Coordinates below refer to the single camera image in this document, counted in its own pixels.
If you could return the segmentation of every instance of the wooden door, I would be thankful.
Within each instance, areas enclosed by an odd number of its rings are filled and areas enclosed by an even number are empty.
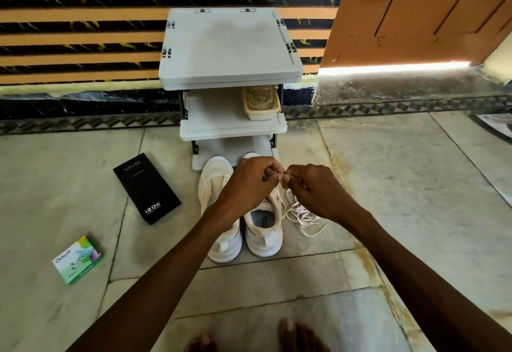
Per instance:
[[[512,0],[342,0],[321,67],[470,61],[512,30]]]

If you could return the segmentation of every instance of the toenail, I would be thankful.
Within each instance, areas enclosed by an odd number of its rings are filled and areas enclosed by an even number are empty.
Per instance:
[[[291,332],[293,330],[293,321],[289,318],[285,318],[286,330]]]
[[[211,342],[211,340],[210,340],[210,336],[208,335],[208,333],[205,333],[204,335],[201,336],[201,343],[203,345],[208,345],[210,342]]]

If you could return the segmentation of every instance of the person's left arm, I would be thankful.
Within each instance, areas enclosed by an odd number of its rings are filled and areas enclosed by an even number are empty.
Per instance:
[[[150,351],[215,240],[258,206],[282,173],[284,168],[272,157],[242,159],[194,228],[68,351]]]

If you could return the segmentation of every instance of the person's left hand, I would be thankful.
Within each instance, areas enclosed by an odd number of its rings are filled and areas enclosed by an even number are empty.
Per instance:
[[[225,228],[257,207],[279,184],[285,169],[272,156],[241,159],[208,212],[222,217]]]

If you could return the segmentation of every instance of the human hand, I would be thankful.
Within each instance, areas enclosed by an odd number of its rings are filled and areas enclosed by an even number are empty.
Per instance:
[[[291,165],[283,177],[283,187],[290,188],[297,200],[312,213],[344,226],[350,213],[364,210],[345,191],[331,169],[322,165]]]
[[[210,207],[229,224],[257,207],[279,184],[284,167],[272,156],[241,159],[231,178]]]

